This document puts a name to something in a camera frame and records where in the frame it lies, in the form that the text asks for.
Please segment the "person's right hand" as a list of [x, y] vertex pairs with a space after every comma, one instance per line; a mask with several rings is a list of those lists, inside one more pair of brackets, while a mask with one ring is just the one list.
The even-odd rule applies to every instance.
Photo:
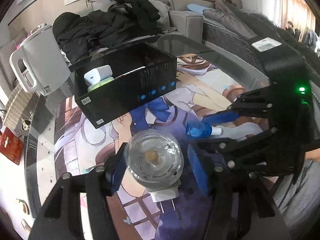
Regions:
[[313, 162], [320, 162], [320, 148], [305, 153], [305, 160], [310, 159]]

